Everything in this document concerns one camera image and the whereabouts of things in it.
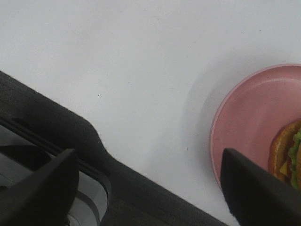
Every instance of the white table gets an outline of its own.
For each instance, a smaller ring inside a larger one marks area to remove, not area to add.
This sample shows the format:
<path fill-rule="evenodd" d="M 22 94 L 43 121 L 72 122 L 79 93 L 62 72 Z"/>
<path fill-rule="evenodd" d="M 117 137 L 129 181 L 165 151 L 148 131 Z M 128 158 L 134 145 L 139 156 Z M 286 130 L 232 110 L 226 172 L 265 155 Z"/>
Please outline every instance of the white table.
<path fill-rule="evenodd" d="M 248 74 L 301 61 L 298 0 L 2 0 L 0 70 L 88 119 L 108 152 L 237 226 L 209 157 Z"/>

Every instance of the plate rim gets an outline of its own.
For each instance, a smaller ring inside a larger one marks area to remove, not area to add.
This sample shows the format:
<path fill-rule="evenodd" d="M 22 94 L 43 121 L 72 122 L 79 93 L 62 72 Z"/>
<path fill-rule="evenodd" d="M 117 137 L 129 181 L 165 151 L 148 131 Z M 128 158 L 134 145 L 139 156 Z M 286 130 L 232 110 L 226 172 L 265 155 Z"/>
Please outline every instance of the plate rim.
<path fill-rule="evenodd" d="M 222 109 L 224 108 L 225 104 L 227 103 L 228 99 L 230 98 L 230 96 L 232 96 L 232 94 L 241 86 L 243 85 L 245 82 L 247 82 L 248 80 L 250 80 L 252 77 L 256 76 L 257 74 L 260 74 L 262 72 L 271 70 L 271 69 L 275 69 L 275 68 L 279 68 L 279 67 L 291 67 L 291 66 L 297 66 L 297 67 L 301 67 L 301 64 L 278 64 L 278 65 L 272 65 L 272 66 L 268 66 L 265 67 L 263 69 L 257 70 L 254 73 L 248 75 L 247 77 L 245 77 L 243 80 L 241 80 L 238 84 L 236 84 L 231 90 L 230 92 L 225 96 L 225 98 L 222 100 L 222 102 L 220 103 L 219 107 L 217 108 L 213 121 L 212 121 L 212 125 L 210 128 L 210 158 L 211 158 L 211 167 L 214 173 L 214 177 L 215 180 L 218 184 L 218 186 L 220 188 L 221 187 L 221 182 L 220 179 L 217 175 L 216 169 L 215 169 L 215 163 L 214 163 L 214 158 L 213 158 L 213 136 L 214 136 L 214 131 L 215 131 L 215 126 L 216 126 L 216 122 L 221 114 Z"/>

